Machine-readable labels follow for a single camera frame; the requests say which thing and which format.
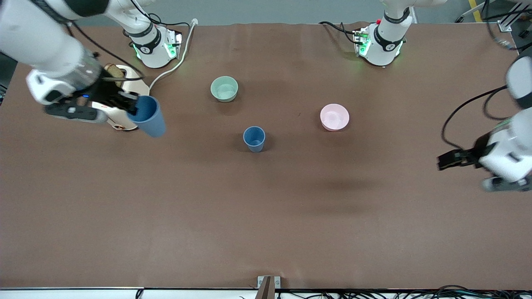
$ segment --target gray floor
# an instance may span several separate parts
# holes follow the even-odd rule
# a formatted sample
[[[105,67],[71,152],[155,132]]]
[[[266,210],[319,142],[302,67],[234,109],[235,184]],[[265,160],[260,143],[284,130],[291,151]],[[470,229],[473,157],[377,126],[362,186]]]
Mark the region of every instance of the gray floor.
[[[491,5],[490,13],[507,12],[513,3],[499,0]],[[448,0],[442,6],[416,8],[419,23],[452,23],[470,8],[467,0]],[[307,23],[320,21],[353,23],[374,21],[383,15],[384,7],[378,0],[157,0],[147,6],[147,12],[158,14],[165,22],[190,22],[199,25],[230,25],[235,23]],[[472,16],[465,22],[474,22]],[[116,26],[103,16],[86,18],[78,22],[82,26]],[[521,29],[529,23],[516,24]],[[532,35],[522,40],[515,37],[518,45],[532,41]],[[0,84],[9,85],[16,63],[0,54]]]

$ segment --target table surface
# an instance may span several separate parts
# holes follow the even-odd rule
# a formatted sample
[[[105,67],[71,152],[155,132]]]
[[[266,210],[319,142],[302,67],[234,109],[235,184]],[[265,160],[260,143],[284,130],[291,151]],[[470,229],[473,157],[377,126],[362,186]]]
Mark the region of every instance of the table surface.
[[[86,30],[140,67],[120,28]],[[152,90],[168,127],[157,139],[45,115],[18,66],[0,109],[1,286],[248,287],[280,275],[290,288],[532,288],[530,195],[484,193],[484,170],[436,168],[446,117],[503,85],[516,56],[484,25],[413,25],[386,68],[318,25],[193,34]],[[210,94],[224,75],[239,83],[231,103]],[[343,131],[322,128],[329,103],[349,110]],[[480,107],[456,116],[450,139],[470,146],[493,128]],[[507,92],[491,109],[516,111]],[[242,141],[253,125],[267,134],[260,154]]]

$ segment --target pink bowl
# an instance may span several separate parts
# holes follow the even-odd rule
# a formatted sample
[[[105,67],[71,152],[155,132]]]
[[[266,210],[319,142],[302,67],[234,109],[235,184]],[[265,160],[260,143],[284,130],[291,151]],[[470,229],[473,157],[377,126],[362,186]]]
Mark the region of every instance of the pink bowl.
[[[320,113],[321,124],[329,131],[338,131],[349,123],[349,112],[342,105],[329,104]]]

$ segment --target large blue cup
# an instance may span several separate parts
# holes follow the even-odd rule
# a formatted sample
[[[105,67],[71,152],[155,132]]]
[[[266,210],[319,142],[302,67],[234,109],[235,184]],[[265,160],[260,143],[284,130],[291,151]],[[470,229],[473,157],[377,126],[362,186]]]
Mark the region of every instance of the large blue cup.
[[[128,118],[139,129],[152,137],[161,137],[166,132],[161,106],[153,96],[139,96],[137,99],[137,115],[127,113]]]
[[[262,150],[265,140],[266,133],[261,127],[249,127],[244,131],[244,142],[254,153]]]

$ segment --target mint green cup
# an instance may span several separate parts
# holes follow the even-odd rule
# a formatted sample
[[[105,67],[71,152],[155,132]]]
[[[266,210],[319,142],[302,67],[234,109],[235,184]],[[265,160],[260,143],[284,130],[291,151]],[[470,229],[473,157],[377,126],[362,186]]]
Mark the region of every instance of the mint green cup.
[[[238,91],[238,83],[233,77],[222,76],[211,84],[211,94],[220,102],[231,102]]]

